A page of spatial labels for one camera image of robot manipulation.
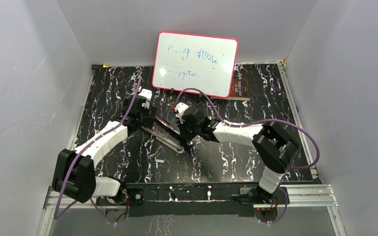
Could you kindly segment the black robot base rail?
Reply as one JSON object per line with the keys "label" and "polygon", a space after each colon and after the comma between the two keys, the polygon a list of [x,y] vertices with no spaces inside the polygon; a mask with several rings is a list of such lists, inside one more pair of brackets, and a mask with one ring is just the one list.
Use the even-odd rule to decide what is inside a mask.
{"label": "black robot base rail", "polygon": [[108,209],[129,207],[131,217],[153,215],[238,215],[274,220],[288,206],[285,187],[259,192],[257,182],[126,183],[120,199],[98,198]]}

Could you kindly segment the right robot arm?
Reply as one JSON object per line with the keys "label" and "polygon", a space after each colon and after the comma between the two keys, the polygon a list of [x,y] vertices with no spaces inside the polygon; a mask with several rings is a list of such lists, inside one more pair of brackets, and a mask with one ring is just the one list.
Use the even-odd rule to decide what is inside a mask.
{"label": "right robot arm", "polygon": [[299,150],[296,140],[277,122],[245,126],[212,119],[200,108],[179,103],[174,111],[178,114],[180,136],[191,141],[200,136],[210,142],[232,142],[256,149],[265,165],[257,188],[258,199],[271,203],[277,197],[276,188],[287,172]]}

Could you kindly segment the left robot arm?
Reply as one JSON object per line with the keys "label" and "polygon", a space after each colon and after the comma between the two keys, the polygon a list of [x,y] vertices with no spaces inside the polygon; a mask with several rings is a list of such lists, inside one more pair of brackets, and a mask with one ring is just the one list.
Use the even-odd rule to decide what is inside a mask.
{"label": "left robot arm", "polygon": [[127,199],[125,183],[114,177],[97,177],[98,163],[118,144],[141,127],[151,128],[157,107],[145,97],[125,99],[123,108],[90,140],[73,150],[63,149],[56,162],[52,189],[85,203],[91,198],[108,197],[121,205]]}

